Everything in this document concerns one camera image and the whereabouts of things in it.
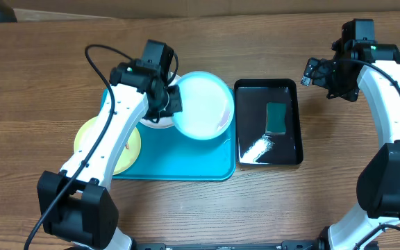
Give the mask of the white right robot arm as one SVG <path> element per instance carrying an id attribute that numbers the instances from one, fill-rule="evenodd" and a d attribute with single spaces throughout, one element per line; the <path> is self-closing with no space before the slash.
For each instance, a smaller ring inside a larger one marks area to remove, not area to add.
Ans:
<path id="1" fill-rule="evenodd" d="M 362 92 L 378 135 L 379 150 L 356 184 L 357 202 L 337 223 L 324 228 L 311 249 L 377 249 L 388 229 L 400 231 L 400 51 L 380 44 L 372 19 L 342 25 L 332 59 L 310 58 L 301 84 L 328 91 L 328 99 L 354 102 Z"/>

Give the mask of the green and yellow sponge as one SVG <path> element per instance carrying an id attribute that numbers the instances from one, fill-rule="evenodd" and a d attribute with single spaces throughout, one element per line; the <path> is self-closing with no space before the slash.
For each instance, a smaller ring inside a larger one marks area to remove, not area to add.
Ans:
<path id="1" fill-rule="evenodd" d="M 269 102 L 266 107 L 265 132 L 271 135 L 283 135 L 286 133 L 285 125 L 286 104 Z"/>

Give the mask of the yellow plate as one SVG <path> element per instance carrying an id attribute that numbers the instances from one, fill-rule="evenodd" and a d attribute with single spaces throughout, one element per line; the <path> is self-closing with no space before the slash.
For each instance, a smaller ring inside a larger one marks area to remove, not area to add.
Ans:
<path id="1" fill-rule="evenodd" d="M 79 128 L 76 137 L 74 139 L 74 152 L 77 152 L 79 147 L 81 146 L 82 141 L 84 141 L 86 135 L 90 132 L 94 123 L 96 122 L 97 117 L 93 117 L 86 121 L 82 127 Z M 118 175 L 124 171 L 126 171 L 129 167 L 133 165 L 133 163 L 138 159 L 141 150 L 141 137 L 137 128 L 133 129 L 126 146 L 124 147 L 119 160 L 115 166 L 114 175 Z"/>

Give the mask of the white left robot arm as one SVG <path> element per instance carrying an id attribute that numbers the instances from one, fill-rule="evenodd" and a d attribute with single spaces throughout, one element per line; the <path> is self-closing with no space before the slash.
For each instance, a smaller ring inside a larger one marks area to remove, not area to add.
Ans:
<path id="1" fill-rule="evenodd" d="M 103 77 L 108 96 L 92 130 L 57 173 L 45 171 L 37 183 L 39 228 L 82 249 L 132 249 L 118 227 L 119 211 L 109 190 L 113 172 L 141 119 L 157 123 L 182 110 L 179 88 L 169 71 L 178 57 L 163 42 L 148 40 L 141 58 L 129 58 Z"/>

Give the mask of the light blue plate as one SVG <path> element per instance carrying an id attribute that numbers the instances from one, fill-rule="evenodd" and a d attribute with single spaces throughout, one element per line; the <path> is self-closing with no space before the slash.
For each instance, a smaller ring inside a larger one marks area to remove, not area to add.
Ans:
<path id="1" fill-rule="evenodd" d="M 179 132 L 195 140 L 211 140 L 231 125 L 235 104 L 230 88 L 209 72 L 190 72 L 177 80 L 182 111 L 173 114 Z"/>

